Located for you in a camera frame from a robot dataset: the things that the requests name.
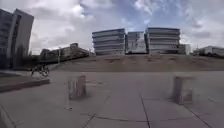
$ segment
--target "bicycle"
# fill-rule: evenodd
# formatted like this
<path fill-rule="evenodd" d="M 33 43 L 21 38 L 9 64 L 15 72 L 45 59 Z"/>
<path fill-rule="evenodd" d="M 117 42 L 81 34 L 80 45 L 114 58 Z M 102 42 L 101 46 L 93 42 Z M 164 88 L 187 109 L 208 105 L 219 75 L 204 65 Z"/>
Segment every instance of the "bicycle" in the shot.
<path fill-rule="evenodd" d="M 31 76 L 33 76 L 34 72 L 39 72 L 42 76 L 47 77 L 50 71 L 45 65 L 37 65 L 31 69 Z"/>

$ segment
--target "building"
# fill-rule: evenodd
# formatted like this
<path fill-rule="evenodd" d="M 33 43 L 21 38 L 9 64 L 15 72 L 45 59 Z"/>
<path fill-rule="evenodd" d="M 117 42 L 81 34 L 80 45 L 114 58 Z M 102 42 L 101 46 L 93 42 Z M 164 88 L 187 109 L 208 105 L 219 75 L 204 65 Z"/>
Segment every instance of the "building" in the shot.
<path fill-rule="evenodd" d="M 190 44 L 180 44 L 179 54 L 190 55 L 191 47 Z"/>
<path fill-rule="evenodd" d="M 96 55 L 124 54 L 125 29 L 113 29 L 92 33 Z"/>
<path fill-rule="evenodd" d="M 93 56 L 94 54 L 89 52 L 88 50 L 85 50 L 83 48 L 80 48 L 78 46 L 78 43 L 72 43 L 68 47 L 54 49 L 54 50 L 48 50 L 43 49 L 40 53 L 41 60 L 45 61 L 53 61 L 57 60 L 58 57 L 66 60 L 66 59 L 72 59 L 80 56 Z"/>
<path fill-rule="evenodd" d="M 147 28 L 146 35 L 150 54 L 179 53 L 180 29 Z"/>
<path fill-rule="evenodd" d="M 14 67 L 28 55 L 34 17 L 16 9 L 13 13 L 0 9 L 1 67 Z"/>
<path fill-rule="evenodd" d="M 126 53 L 147 53 L 145 34 L 144 32 L 128 32 Z"/>
<path fill-rule="evenodd" d="M 224 57 L 224 48 L 216 46 L 207 46 L 194 51 L 196 55 L 222 56 Z"/>

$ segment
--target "paved ground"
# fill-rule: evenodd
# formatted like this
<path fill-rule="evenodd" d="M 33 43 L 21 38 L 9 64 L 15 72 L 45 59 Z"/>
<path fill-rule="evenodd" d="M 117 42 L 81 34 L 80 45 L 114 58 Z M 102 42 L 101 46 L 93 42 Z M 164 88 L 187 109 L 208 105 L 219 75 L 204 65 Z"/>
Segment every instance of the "paved ground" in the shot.
<path fill-rule="evenodd" d="M 88 97 L 68 102 L 66 81 L 82 74 Z M 17 128 L 223 128 L 224 72 L 188 73 L 197 80 L 185 106 L 169 99 L 176 74 L 54 71 L 50 85 L 0 94 L 0 103 Z"/>
<path fill-rule="evenodd" d="M 74 72 L 224 71 L 224 59 L 186 55 L 94 56 L 65 62 L 57 69 Z"/>

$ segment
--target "stone pavement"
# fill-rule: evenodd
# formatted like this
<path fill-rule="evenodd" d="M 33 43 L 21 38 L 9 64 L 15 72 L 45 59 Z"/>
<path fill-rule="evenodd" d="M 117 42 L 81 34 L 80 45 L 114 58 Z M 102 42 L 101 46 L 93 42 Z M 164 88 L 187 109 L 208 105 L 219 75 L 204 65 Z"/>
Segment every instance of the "stone pavement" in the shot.
<path fill-rule="evenodd" d="M 88 97 L 67 100 L 67 79 L 86 75 Z M 170 100 L 176 73 L 53 71 L 51 84 L 0 94 L 18 128 L 223 128 L 224 72 L 191 72 L 193 104 Z"/>

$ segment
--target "modern office building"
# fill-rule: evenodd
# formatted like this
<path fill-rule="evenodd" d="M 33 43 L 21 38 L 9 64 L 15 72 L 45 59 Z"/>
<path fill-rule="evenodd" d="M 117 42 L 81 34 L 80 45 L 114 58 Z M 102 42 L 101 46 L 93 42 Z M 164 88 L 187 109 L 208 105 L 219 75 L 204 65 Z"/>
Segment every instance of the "modern office building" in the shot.
<path fill-rule="evenodd" d="M 0 67 L 17 66 L 28 55 L 33 20 L 19 9 L 14 13 L 0 9 Z"/>
<path fill-rule="evenodd" d="M 128 32 L 127 34 L 127 54 L 147 53 L 144 32 Z"/>
<path fill-rule="evenodd" d="M 179 45 L 179 54 L 190 55 L 190 52 L 191 52 L 190 44 Z"/>
<path fill-rule="evenodd" d="M 92 33 L 96 55 L 124 54 L 125 29 L 113 29 Z"/>
<path fill-rule="evenodd" d="M 146 34 L 150 54 L 179 53 L 180 29 L 147 28 Z"/>

